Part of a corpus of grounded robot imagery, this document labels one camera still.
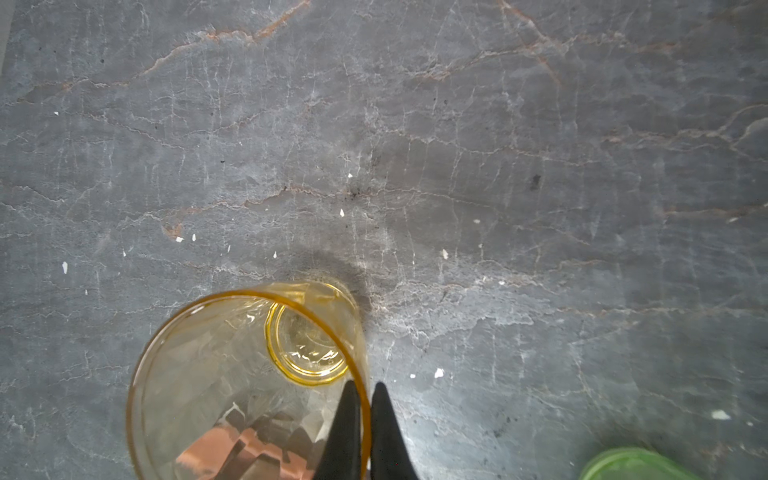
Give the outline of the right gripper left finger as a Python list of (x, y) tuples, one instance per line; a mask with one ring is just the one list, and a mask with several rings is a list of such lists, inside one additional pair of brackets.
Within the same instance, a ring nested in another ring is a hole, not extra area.
[(361, 473), (361, 405), (355, 383), (348, 381), (334, 416), (314, 480), (357, 480)]

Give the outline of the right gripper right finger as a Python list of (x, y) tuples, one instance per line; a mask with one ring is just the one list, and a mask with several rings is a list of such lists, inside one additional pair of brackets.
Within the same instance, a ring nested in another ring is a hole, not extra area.
[(375, 386), (371, 404), (373, 480), (418, 480), (397, 417), (383, 382)]

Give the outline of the short yellow glass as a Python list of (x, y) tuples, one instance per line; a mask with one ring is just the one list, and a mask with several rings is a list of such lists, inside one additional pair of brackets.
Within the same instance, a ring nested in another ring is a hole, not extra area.
[(330, 451), (345, 388), (372, 444), (361, 308), (335, 279), (273, 282), (198, 299), (146, 345), (127, 403), (141, 479), (309, 479)]

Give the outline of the short green glass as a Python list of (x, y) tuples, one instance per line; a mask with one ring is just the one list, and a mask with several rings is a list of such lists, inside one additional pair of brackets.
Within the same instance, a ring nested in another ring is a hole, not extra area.
[(580, 480), (700, 480), (673, 460), (643, 448), (616, 448), (594, 457)]

